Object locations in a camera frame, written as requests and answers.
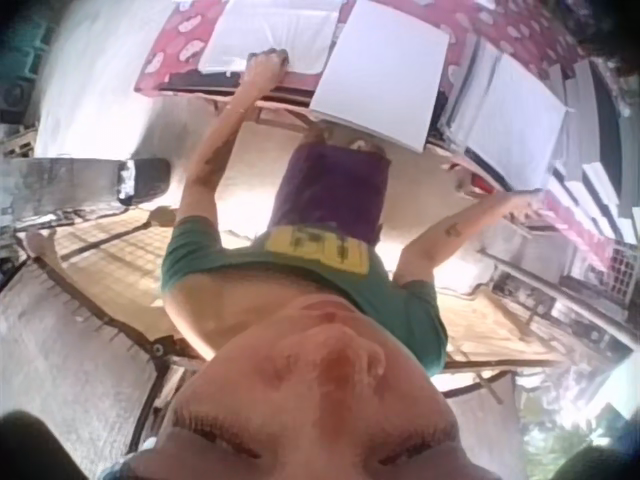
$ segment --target green t-shirt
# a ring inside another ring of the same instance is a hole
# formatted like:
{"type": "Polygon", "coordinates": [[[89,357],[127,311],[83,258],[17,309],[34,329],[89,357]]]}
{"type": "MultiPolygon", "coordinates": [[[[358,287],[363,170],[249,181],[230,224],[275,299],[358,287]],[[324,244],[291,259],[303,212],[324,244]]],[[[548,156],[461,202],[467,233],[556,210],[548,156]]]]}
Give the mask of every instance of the green t-shirt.
{"type": "Polygon", "coordinates": [[[275,227],[252,245],[227,250],[203,217],[189,217],[175,228],[162,264],[162,290],[192,273],[246,266],[282,265],[307,279],[332,286],[411,351],[429,375],[446,359],[447,332],[440,319],[433,284],[391,282],[380,257],[366,243],[330,229],[275,227]]]}

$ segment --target purple cloth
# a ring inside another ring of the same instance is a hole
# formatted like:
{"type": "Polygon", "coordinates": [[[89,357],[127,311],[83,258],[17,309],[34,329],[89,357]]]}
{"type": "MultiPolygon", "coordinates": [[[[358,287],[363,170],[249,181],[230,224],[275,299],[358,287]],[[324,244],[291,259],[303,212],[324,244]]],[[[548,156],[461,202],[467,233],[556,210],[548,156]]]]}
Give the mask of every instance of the purple cloth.
{"type": "Polygon", "coordinates": [[[389,166],[379,153],[323,143],[299,146],[280,183],[269,228],[325,225],[375,246],[389,166]]]}

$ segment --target tattoo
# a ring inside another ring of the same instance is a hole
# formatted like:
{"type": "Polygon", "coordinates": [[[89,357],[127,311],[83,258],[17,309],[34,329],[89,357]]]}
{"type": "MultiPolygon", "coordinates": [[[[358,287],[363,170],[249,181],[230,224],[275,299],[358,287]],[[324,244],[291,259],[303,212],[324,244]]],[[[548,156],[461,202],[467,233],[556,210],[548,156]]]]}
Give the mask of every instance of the tattoo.
{"type": "Polygon", "coordinates": [[[462,233],[460,232],[460,230],[458,230],[458,224],[454,223],[453,225],[450,225],[449,227],[447,227],[447,229],[444,231],[444,234],[451,238],[458,238],[462,235],[462,233]]]}
{"type": "Polygon", "coordinates": [[[227,165],[231,159],[231,153],[236,143],[238,134],[231,135],[225,142],[216,148],[216,150],[207,158],[201,171],[198,174],[198,180],[212,189],[217,188],[224,172],[227,171],[227,165]]]}

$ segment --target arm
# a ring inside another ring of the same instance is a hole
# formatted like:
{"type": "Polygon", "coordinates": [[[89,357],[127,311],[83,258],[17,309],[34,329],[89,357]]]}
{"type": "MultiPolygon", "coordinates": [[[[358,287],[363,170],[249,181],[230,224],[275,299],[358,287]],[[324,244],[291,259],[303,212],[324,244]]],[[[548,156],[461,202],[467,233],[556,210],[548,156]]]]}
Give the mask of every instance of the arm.
{"type": "Polygon", "coordinates": [[[433,282],[433,270],[448,260],[472,236],[504,215],[526,208],[537,196],[533,192],[498,192],[440,220],[402,250],[394,282],[433,282]]]}
{"type": "Polygon", "coordinates": [[[275,49],[250,60],[242,84],[189,162],[178,221],[197,215],[217,225],[215,193],[229,164],[240,127],[254,104],[277,85],[286,60],[286,52],[275,49]]]}

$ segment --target metal rod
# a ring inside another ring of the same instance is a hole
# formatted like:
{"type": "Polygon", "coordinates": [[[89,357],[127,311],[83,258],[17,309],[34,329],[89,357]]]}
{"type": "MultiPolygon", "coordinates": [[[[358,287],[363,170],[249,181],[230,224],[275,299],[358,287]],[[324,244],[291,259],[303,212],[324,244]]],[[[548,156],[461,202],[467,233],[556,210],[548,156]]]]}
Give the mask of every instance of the metal rod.
{"type": "MultiPolygon", "coordinates": [[[[453,350],[455,352],[457,352],[458,354],[462,355],[464,357],[465,360],[470,361],[471,359],[469,358],[469,355],[467,355],[465,352],[462,351],[462,349],[458,346],[456,346],[455,344],[453,344],[451,342],[451,340],[449,340],[449,345],[451,345],[453,347],[453,350]]],[[[502,398],[500,398],[500,395],[498,395],[498,393],[493,389],[493,387],[491,386],[491,384],[489,382],[487,382],[485,380],[485,378],[482,376],[482,373],[480,372],[475,372],[474,376],[476,377],[476,379],[478,380],[478,382],[480,382],[480,385],[482,385],[483,388],[485,388],[489,394],[493,397],[493,399],[496,401],[496,403],[498,405],[502,405],[504,402],[502,401],[502,398]]]]}

